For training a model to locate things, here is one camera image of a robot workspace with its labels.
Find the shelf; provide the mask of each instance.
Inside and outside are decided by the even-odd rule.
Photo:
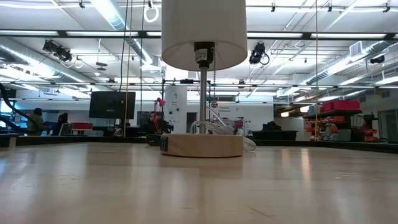
[[[351,116],[354,114],[362,113],[361,110],[335,110],[318,113],[318,118],[326,118],[327,116]],[[303,116],[303,118],[315,118],[315,114]]]

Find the ceiling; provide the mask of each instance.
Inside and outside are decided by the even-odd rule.
[[[153,1],[156,6],[161,1]],[[275,12],[271,12],[273,1],[268,0],[246,0],[247,4],[247,25],[249,31],[297,31],[297,32],[315,32],[316,18],[314,12],[303,12],[303,10],[311,10],[315,5],[314,0],[275,0]],[[112,27],[104,19],[104,17],[92,7],[90,1],[83,1],[85,8],[78,7],[79,1],[74,0],[18,0],[18,1],[1,1],[2,4],[13,5],[13,7],[5,7],[0,5],[0,27],[2,29],[37,29],[37,30],[112,30]],[[319,0],[318,5],[328,7],[329,0]],[[350,12],[343,13],[352,3],[355,7]],[[333,8],[331,12],[320,11],[318,13],[318,30],[328,32],[396,32],[398,30],[398,1],[390,1],[393,9],[390,12],[383,13],[386,6],[386,0],[333,0]],[[45,7],[45,6],[69,6],[62,9],[26,9],[23,7]],[[154,22],[146,22],[143,19],[142,1],[133,1],[132,16],[131,8],[126,8],[126,1],[117,1],[119,10],[126,12],[127,18],[131,18],[132,30],[161,30],[161,8],[159,18]],[[363,10],[374,10],[377,12],[359,12]],[[154,11],[148,12],[148,17],[153,18]],[[34,50],[37,53],[46,55],[42,50],[45,39],[34,37],[13,37],[13,41]],[[109,78],[118,78],[121,76],[121,56],[129,52],[129,46],[125,45],[123,49],[122,39],[103,39],[101,41],[100,53],[98,57],[98,40],[96,39],[53,39],[57,44],[65,48],[71,49],[75,56],[79,56],[84,61],[82,68],[75,68],[74,71],[97,82],[108,81]],[[138,39],[142,43],[143,49],[151,55],[161,55],[160,39]],[[258,40],[248,40],[248,49],[259,42]],[[305,41],[297,44],[296,40],[260,40],[269,50],[271,62],[264,67],[252,66],[248,60],[227,70],[217,71],[216,77],[218,83],[238,82],[243,79],[246,83],[262,83],[266,80],[279,80],[282,83],[297,83],[299,80],[295,78],[296,74],[306,77],[316,69],[316,45],[315,41]],[[318,43],[318,65],[321,67],[325,63],[338,58],[348,52],[349,46],[355,41],[319,41]],[[290,60],[299,50],[299,47],[305,44],[307,48]],[[161,82],[162,74],[160,72],[143,72],[140,71],[140,63],[131,61],[131,56],[125,55],[125,65],[129,65],[129,77],[143,77],[144,82]],[[98,72],[96,62],[107,63],[106,71]],[[127,68],[123,67],[123,77],[127,76]],[[190,77],[196,77],[196,74],[190,72]],[[355,76],[358,73],[340,72],[338,75]],[[213,79],[213,73],[209,73],[208,79]],[[330,83],[333,84],[333,78],[329,77]]]

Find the person sitting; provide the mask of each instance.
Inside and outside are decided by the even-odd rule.
[[[68,123],[68,113],[63,113],[58,117],[57,124],[52,132],[53,136],[58,136],[61,131],[62,124]]]
[[[31,121],[27,122],[27,130],[31,131],[28,136],[41,136],[43,131],[51,130],[50,127],[44,125],[44,120],[42,118],[43,110],[41,108],[36,108],[33,110],[33,114],[30,115],[36,125]]]

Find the black monitor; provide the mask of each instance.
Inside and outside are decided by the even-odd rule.
[[[136,93],[127,93],[127,119],[134,119]],[[118,91],[94,91],[91,94],[90,118],[124,119],[126,93]]]

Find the table surface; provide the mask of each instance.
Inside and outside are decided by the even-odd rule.
[[[145,144],[0,152],[8,223],[396,223],[398,156],[258,147],[231,159],[161,156]]]

